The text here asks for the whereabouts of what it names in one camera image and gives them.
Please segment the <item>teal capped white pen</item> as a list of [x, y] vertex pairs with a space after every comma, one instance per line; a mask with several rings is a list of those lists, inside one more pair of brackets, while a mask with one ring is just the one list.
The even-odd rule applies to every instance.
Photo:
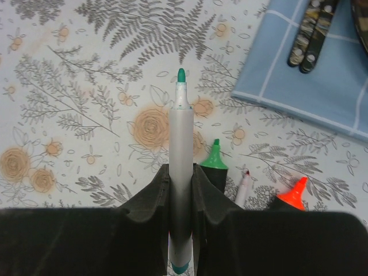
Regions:
[[176, 274], [191, 260], [190, 201], [193, 175], [193, 110], [187, 100], [186, 74], [178, 70], [175, 101], [169, 111], [170, 240], [169, 257]]

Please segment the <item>green capped black highlighter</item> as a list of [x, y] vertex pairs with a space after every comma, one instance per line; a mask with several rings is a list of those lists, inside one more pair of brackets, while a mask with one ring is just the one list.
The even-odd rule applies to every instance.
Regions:
[[209, 156], [200, 166], [211, 184], [224, 193], [228, 166], [222, 161], [220, 150], [220, 139], [215, 139]]

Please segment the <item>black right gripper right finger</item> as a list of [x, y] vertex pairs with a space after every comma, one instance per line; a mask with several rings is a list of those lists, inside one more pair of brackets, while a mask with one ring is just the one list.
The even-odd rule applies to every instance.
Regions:
[[199, 165], [191, 194], [195, 275], [367, 274], [367, 230], [349, 213], [244, 210]]

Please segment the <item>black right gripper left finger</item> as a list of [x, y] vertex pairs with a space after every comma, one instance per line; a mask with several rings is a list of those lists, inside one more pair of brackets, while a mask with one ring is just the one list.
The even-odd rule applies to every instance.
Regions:
[[1, 210], [2, 275], [165, 275], [168, 165], [116, 208]]

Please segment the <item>orange capped black highlighter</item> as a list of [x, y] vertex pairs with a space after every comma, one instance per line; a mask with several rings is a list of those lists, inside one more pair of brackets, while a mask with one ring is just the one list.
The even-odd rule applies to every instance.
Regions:
[[287, 193], [277, 194], [269, 205], [273, 211], [305, 211], [302, 202], [302, 194], [308, 182], [307, 177], [302, 177]]

